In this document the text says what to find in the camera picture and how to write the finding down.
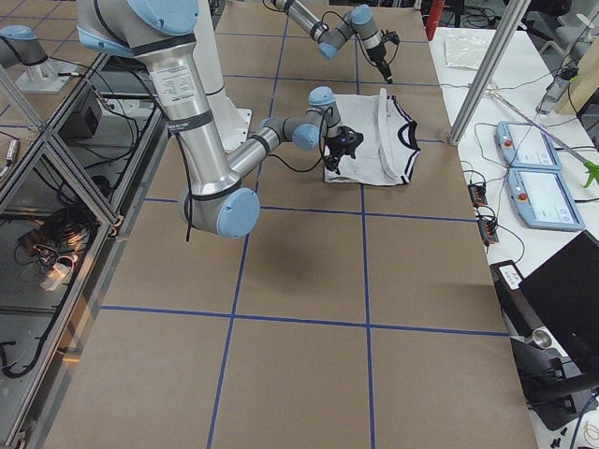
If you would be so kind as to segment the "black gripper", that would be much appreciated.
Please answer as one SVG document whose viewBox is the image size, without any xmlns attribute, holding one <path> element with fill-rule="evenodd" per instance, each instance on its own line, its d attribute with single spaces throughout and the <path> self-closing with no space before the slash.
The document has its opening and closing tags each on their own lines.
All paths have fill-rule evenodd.
<svg viewBox="0 0 599 449">
<path fill-rule="evenodd" d="M 387 84 L 393 83 L 392 73 L 387 64 L 387 50 L 385 45 L 391 42 L 395 46 L 399 45 L 399 35 L 396 31 L 383 31 L 373 37 L 373 42 L 369 43 L 365 49 L 369 60 L 377 65 L 377 68 Z"/>
<path fill-rule="evenodd" d="M 325 144 L 329 149 L 329 154 L 324 156 L 325 168 L 339 174 L 339 163 L 342 157 L 348 155 L 351 159 L 355 159 L 356 150 L 363 140 L 362 133 L 345 125 L 340 126 L 337 136 L 325 138 Z"/>
</svg>

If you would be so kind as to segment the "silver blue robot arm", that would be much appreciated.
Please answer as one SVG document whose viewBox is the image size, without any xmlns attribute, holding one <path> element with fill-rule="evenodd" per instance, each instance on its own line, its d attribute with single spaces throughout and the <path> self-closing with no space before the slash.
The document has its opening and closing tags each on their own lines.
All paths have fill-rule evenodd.
<svg viewBox="0 0 599 449">
<path fill-rule="evenodd" d="M 260 201 L 242 184 L 280 144 L 317 148 L 329 171 L 354 156 L 363 136 L 342 122 L 332 90 L 309 95 L 300 117 L 268 118 L 236 150 L 226 152 L 193 51 L 200 15 L 196 1 L 79 1 L 80 43 L 94 51 L 134 58 L 145 65 L 181 149 L 187 188 L 182 216 L 195 229 L 228 239 L 242 238 L 256 225 Z"/>
<path fill-rule="evenodd" d="M 393 83 L 390 64 L 397 52 L 388 60 L 386 44 L 391 42 L 397 50 L 400 37 L 395 31 L 378 27 L 369 5 L 354 7 L 342 16 L 326 11 L 318 18 L 301 1 L 264 1 L 263 4 L 271 11 L 284 13 L 298 25 L 326 59 L 335 57 L 347 42 L 356 38 L 368 63 L 379 71 L 387 84 Z"/>
</svg>

